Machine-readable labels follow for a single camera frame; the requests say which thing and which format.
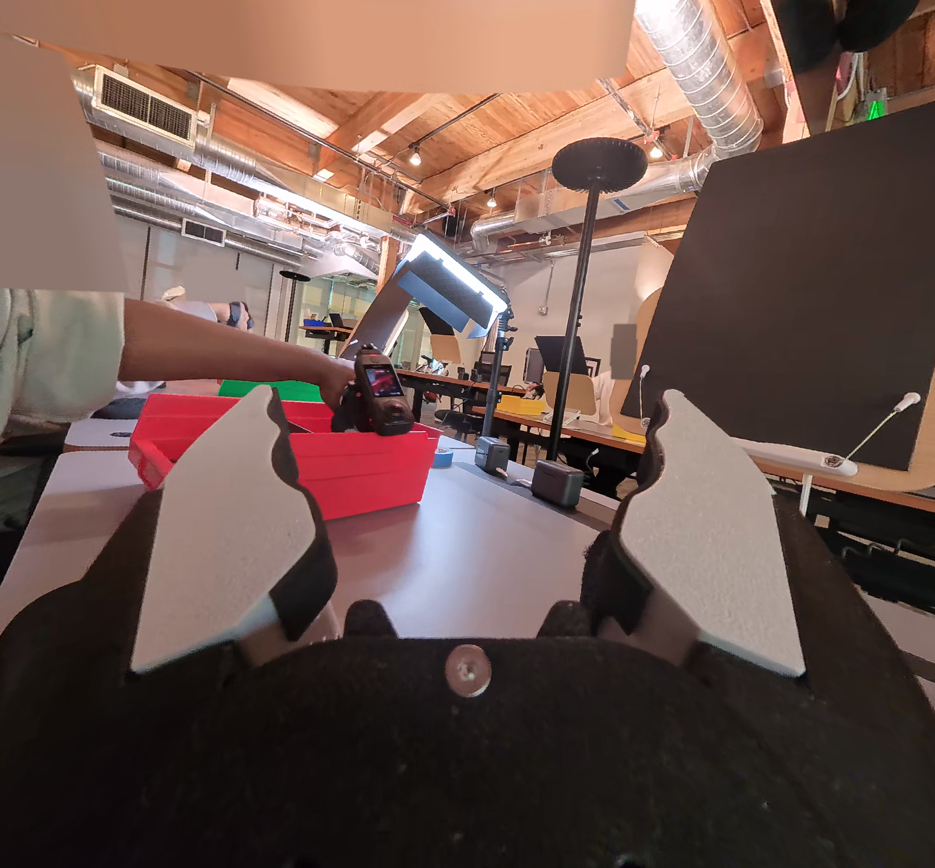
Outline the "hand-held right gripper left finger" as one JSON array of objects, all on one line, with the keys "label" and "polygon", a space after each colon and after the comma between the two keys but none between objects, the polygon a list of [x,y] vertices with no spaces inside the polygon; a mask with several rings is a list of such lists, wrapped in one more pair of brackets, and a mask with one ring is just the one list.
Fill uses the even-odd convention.
[{"label": "hand-held right gripper left finger", "polygon": [[135,673],[222,643],[258,666],[337,638],[337,565],[272,387],[252,389],[196,439],[160,493]]}]

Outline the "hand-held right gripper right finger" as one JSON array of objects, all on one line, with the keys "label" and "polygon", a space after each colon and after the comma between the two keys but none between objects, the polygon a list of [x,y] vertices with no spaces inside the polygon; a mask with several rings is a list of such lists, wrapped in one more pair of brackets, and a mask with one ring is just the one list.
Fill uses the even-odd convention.
[{"label": "hand-held right gripper right finger", "polygon": [[773,491],[680,391],[661,395],[637,487],[585,557],[591,632],[674,665],[698,644],[786,677],[805,660]]}]

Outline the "red plastic bin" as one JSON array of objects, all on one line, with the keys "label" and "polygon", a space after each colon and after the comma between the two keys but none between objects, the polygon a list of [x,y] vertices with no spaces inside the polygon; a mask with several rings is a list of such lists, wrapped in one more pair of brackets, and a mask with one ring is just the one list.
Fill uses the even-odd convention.
[{"label": "red plastic bin", "polygon": [[[192,443],[240,405],[233,396],[150,396],[130,437],[128,457],[149,490],[159,486]],[[435,460],[439,430],[416,424],[403,436],[330,430],[322,402],[286,400],[286,419],[307,430],[291,437],[299,482],[326,520],[415,504]]]}]

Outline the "person's left forearm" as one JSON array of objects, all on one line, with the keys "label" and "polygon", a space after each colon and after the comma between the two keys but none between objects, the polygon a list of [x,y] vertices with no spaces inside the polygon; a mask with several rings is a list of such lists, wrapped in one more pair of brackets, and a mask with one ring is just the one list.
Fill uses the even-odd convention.
[{"label": "person's left forearm", "polygon": [[310,383],[320,351],[211,323],[165,305],[124,301],[121,381]]}]

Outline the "person's left hand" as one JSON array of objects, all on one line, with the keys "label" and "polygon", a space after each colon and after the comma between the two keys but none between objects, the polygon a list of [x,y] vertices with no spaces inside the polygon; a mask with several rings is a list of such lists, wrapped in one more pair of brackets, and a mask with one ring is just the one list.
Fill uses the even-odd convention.
[{"label": "person's left hand", "polygon": [[321,356],[314,359],[315,371],[310,382],[318,386],[322,401],[332,412],[337,412],[346,389],[355,382],[355,365],[346,359]]}]

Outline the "light panel tripod stand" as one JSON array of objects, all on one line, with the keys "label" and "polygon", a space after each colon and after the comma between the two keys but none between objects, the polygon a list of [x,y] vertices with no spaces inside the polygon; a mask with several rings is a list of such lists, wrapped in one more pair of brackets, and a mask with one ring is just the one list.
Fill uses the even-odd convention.
[{"label": "light panel tripod stand", "polygon": [[485,416],[483,419],[482,429],[478,436],[479,439],[488,438],[493,435],[493,421],[495,418],[497,404],[500,400],[500,373],[503,356],[505,352],[507,352],[511,347],[513,342],[513,336],[511,336],[510,333],[514,333],[517,330],[514,325],[510,324],[513,318],[514,313],[510,306],[507,306],[504,312],[500,313],[498,317],[494,359],[490,365],[490,377],[488,380],[488,390],[485,403]]}]

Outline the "studio light panel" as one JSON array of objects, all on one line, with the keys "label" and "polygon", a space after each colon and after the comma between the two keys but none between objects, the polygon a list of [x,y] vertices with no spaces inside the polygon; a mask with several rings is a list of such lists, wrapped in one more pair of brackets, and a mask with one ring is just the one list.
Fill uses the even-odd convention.
[{"label": "studio light panel", "polygon": [[371,302],[341,351],[352,360],[364,344],[385,355],[408,317],[411,302],[435,313],[457,332],[468,323],[469,338],[486,336],[508,311],[507,295],[430,232],[418,234],[393,276]]}]

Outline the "black floor lamp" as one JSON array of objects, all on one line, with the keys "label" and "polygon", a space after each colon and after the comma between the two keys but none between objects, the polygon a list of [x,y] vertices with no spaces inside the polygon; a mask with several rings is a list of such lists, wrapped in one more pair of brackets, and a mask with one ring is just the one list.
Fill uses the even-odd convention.
[{"label": "black floor lamp", "polygon": [[284,316],[285,320],[285,329],[283,340],[286,343],[291,342],[291,328],[295,316],[295,306],[296,306],[296,295],[297,295],[297,286],[299,283],[307,283],[310,281],[310,277],[301,272],[297,272],[293,269],[283,269],[280,271],[280,276],[285,280],[291,281],[291,289],[289,290],[289,301],[288,301],[288,312]]}]

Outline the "black foam board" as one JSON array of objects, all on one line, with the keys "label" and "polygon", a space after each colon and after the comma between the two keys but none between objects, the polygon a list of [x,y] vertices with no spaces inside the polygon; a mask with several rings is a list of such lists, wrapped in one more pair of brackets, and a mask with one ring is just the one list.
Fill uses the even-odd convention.
[{"label": "black foam board", "polygon": [[681,391],[730,436],[933,485],[933,104],[715,163],[621,414]]}]

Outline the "black pole stand with disc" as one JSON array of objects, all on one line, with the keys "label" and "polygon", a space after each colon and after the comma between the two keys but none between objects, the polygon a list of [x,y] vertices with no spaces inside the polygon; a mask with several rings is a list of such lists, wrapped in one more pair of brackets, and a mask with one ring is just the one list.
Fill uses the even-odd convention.
[{"label": "black pole stand with disc", "polygon": [[648,158],[644,151],[635,143],[619,138],[582,139],[568,144],[555,155],[552,173],[556,182],[571,191],[585,192],[587,200],[556,384],[554,413],[546,453],[549,461],[558,458],[600,197],[633,186],[645,176],[647,169]]}]

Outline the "white air vent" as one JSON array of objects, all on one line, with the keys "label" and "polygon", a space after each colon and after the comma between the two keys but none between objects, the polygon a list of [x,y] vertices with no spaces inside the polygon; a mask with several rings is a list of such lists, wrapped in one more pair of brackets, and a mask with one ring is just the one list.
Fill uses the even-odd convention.
[{"label": "white air vent", "polygon": [[93,79],[92,103],[97,109],[195,148],[198,121],[194,110],[105,67],[96,66]]}]

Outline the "silver ventilation duct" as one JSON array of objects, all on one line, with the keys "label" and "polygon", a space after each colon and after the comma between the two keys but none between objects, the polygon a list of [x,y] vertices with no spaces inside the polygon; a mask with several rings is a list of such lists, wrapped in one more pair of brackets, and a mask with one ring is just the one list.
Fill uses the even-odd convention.
[{"label": "silver ventilation duct", "polygon": [[685,163],[684,184],[697,189],[714,163],[757,149],[763,120],[709,0],[635,0],[634,11],[709,136]]}]

